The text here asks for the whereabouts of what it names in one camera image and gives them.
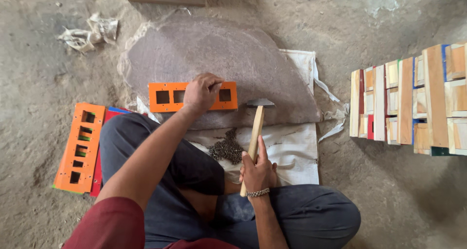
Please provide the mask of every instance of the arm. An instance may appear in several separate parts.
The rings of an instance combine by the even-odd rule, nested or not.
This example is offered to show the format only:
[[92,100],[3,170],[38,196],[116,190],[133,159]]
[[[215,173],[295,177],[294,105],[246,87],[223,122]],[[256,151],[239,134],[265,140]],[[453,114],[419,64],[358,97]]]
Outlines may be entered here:
[[[254,165],[246,151],[242,153],[243,167],[240,169],[240,182],[245,181],[248,192],[273,188],[277,182],[277,164],[271,164],[271,161],[268,160],[266,146],[261,136],[258,137],[258,143],[259,156],[256,165]],[[260,248],[288,248],[287,241],[277,222],[276,214],[272,209],[269,194],[248,197],[248,200],[251,202],[256,215],[256,230]]]
[[185,90],[183,108],[136,149],[107,181],[95,203],[110,197],[126,197],[144,210],[186,130],[213,105],[223,81],[211,73],[200,74],[191,81]]

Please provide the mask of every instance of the hammer head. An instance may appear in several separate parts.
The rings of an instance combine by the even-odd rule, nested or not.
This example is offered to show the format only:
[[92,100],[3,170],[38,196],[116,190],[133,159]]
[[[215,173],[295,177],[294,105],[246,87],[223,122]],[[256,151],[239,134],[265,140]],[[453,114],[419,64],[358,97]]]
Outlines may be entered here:
[[248,108],[256,108],[258,106],[263,106],[265,108],[275,108],[276,105],[270,102],[267,98],[257,98],[253,100],[249,100],[247,102]]

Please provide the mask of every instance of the maroon shirt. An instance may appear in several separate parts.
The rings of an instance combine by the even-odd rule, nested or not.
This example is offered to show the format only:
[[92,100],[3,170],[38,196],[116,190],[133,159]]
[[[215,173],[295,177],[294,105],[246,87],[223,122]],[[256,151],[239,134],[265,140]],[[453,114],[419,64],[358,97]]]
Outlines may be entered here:
[[[144,248],[144,214],[133,200],[123,197],[104,199],[85,214],[64,249]],[[179,240],[164,249],[238,249],[212,238]]]

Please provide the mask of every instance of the hand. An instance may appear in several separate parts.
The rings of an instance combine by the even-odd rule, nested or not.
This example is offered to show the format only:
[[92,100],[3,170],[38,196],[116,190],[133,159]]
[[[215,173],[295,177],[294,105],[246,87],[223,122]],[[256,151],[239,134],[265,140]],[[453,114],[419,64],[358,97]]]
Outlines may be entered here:
[[197,75],[186,86],[183,108],[189,109],[196,117],[201,116],[213,106],[223,81],[213,73]]
[[277,185],[277,163],[271,164],[268,160],[266,145],[261,135],[258,136],[258,148],[256,165],[246,151],[242,152],[243,166],[240,168],[240,182],[245,181],[248,192],[258,192]]

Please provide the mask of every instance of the hammer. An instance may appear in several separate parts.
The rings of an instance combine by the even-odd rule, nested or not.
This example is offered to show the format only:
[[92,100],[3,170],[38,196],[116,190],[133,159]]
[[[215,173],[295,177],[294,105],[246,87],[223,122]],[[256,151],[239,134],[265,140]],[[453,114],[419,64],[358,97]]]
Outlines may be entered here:
[[[256,115],[254,116],[253,129],[251,131],[250,146],[248,147],[248,154],[250,155],[253,163],[256,164],[256,154],[258,153],[258,136],[261,134],[262,123],[264,120],[264,108],[275,108],[276,105],[270,102],[267,98],[258,98],[249,100],[247,102],[248,108],[256,108]],[[242,182],[240,189],[240,196],[247,196],[247,187],[245,187],[245,180]]]

